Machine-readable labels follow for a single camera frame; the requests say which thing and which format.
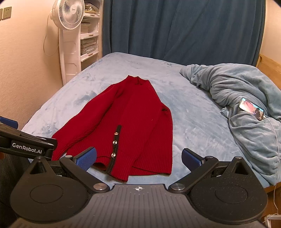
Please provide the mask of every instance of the curtain fold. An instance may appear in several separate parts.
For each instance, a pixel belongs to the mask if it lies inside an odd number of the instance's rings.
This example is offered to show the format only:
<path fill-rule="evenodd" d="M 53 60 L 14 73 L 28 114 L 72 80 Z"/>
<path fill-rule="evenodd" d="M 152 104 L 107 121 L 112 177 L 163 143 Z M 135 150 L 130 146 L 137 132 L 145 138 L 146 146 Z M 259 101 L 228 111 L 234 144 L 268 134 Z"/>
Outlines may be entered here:
<path fill-rule="evenodd" d="M 105 0 L 103 55 L 255 65 L 264 18 L 264 0 Z"/>

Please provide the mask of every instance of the metal screw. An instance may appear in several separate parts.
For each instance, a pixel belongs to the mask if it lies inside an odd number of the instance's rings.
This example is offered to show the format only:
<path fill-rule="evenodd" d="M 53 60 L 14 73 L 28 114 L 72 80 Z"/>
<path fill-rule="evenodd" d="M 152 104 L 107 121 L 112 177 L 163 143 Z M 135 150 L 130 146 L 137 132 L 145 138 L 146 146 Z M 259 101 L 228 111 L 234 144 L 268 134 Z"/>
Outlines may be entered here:
<path fill-rule="evenodd" d="M 185 186 L 184 184 L 181 183 L 174 183 L 171 185 L 171 189 L 175 190 L 175 191 L 181 191 L 184 190 Z"/>
<path fill-rule="evenodd" d="M 93 187 L 95 190 L 103 191 L 103 190 L 106 190 L 107 185 L 105 183 L 97 183 Z"/>

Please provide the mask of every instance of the triangular cutout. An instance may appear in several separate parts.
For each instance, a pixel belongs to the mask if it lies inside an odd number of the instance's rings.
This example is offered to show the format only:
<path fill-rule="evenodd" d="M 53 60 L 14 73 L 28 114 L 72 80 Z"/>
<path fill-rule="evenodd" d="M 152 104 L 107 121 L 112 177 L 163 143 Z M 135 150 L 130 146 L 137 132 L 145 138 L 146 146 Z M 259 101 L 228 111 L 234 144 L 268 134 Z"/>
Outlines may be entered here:
<path fill-rule="evenodd" d="M 243 174 L 243 175 L 248 175 L 247 170 L 245 169 L 245 167 L 243 166 L 243 164 L 242 164 L 241 162 L 238 162 L 238 163 L 236 164 L 235 173 L 237 173 L 237 174 Z"/>
<path fill-rule="evenodd" d="M 35 164 L 34 168 L 31 170 L 30 174 L 38 174 L 38 173 L 45 173 L 46 169 L 43 165 L 43 162 L 39 161 Z"/>

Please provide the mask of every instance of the wooden headboard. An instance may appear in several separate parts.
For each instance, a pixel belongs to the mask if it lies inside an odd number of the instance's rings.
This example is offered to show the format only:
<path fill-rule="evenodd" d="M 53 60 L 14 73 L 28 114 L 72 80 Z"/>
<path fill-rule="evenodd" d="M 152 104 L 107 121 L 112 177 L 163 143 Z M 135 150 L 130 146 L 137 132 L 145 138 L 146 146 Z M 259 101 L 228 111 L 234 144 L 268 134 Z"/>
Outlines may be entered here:
<path fill-rule="evenodd" d="M 269 77 L 281 89 L 281 65 L 272 59 L 259 54 L 256 67 Z"/>

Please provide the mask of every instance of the phone screen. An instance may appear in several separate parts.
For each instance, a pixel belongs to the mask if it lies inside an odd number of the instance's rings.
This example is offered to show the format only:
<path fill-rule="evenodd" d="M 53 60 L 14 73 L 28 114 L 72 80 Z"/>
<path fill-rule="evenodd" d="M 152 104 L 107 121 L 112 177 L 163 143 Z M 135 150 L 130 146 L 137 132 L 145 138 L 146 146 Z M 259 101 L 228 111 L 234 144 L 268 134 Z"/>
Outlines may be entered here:
<path fill-rule="evenodd" d="M 239 107 L 242 110 L 244 110 L 250 114 L 253 114 L 258 120 L 262 120 L 263 115 L 264 115 L 263 109 L 260 108 L 259 106 L 255 105 L 248 99 L 243 97 L 240 101 Z"/>

